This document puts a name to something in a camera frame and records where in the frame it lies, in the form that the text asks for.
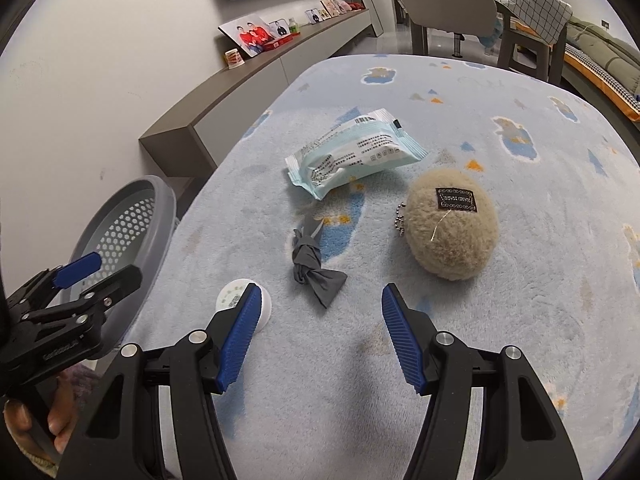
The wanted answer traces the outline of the person's left hand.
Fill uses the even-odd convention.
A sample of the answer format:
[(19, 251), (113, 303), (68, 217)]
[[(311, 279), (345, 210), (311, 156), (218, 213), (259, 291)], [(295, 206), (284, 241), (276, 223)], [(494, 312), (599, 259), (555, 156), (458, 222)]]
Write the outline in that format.
[[(26, 406), (18, 401), (9, 400), (4, 404), (4, 421), (16, 444), (25, 452), (51, 461), (51, 456), (32, 437), (32, 415)], [(58, 375), (58, 388), (48, 415), (50, 433), (54, 435), (53, 446), (56, 452), (65, 451), (78, 419), (73, 385), (66, 375)]]

